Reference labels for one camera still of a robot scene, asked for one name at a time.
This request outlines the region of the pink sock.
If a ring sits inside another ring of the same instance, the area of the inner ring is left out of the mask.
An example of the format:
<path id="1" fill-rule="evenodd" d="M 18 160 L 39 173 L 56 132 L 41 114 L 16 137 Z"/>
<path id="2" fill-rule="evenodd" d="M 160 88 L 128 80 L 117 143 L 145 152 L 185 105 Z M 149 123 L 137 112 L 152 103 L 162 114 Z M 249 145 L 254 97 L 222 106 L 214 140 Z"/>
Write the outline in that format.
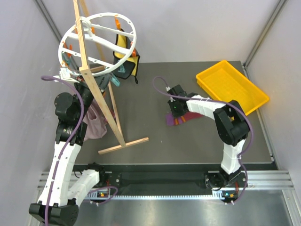
<path id="1" fill-rule="evenodd" d="M 95 99 L 88 108 L 83 121 L 87 124 L 84 141 L 100 139 L 107 133 L 108 122 Z"/>

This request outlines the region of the maroon sock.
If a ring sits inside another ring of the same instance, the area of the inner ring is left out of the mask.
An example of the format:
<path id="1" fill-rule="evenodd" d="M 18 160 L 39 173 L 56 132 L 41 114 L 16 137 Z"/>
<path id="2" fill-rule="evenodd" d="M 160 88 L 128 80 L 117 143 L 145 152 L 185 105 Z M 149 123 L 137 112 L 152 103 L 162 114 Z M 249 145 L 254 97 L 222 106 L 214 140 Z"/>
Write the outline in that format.
<path id="1" fill-rule="evenodd" d="M 202 114 L 187 112 L 185 115 L 174 118 L 171 113 L 165 115 L 167 126 L 177 126 L 181 125 L 189 120 L 197 119 L 203 117 Z"/>

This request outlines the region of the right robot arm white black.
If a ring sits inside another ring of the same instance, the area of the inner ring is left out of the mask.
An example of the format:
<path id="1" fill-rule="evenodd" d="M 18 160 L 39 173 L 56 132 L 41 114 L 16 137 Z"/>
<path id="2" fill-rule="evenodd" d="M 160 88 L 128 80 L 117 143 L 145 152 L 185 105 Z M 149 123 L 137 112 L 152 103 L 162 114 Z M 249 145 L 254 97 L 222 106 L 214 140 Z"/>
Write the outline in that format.
<path id="1" fill-rule="evenodd" d="M 166 115 L 169 126 L 183 124 L 191 119 L 208 117 L 215 121 L 218 135 L 223 142 L 223 159 L 221 162 L 220 182 L 224 186 L 231 186 L 236 182 L 241 171 L 238 155 L 242 152 L 246 138 L 250 131 L 239 103 L 230 101 L 231 105 L 201 101 L 196 93 L 187 94 L 180 85 L 166 87 L 171 95 L 168 104 L 171 113 Z"/>

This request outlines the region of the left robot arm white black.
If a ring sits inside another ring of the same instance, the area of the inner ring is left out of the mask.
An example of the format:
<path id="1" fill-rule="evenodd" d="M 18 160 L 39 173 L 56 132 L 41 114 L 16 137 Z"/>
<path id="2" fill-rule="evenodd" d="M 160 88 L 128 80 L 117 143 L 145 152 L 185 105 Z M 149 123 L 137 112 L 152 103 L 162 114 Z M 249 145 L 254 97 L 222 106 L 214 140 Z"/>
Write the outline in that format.
<path id="1" fill-rule="evenodd" d="M 93 94 L 83 81 L 70 84 L 58 76 L 42 76 L 44 81 L 58 81 L 70 87 L 74 94 L 60 93 L 55 98 L 55 114 L 59 119 L 54 145 L 54 157 L 44 189 L 29 214 L 49 226 L 72 226 L 84 199 L 100 190 L 108 190 L 109 202 L 118 188 L 108 184 L 104 168 L 89 164 L 71 186 L 70 179 L 75 160 L 83 146 L 88 125 L 83 121 L 93 102 Z"/>

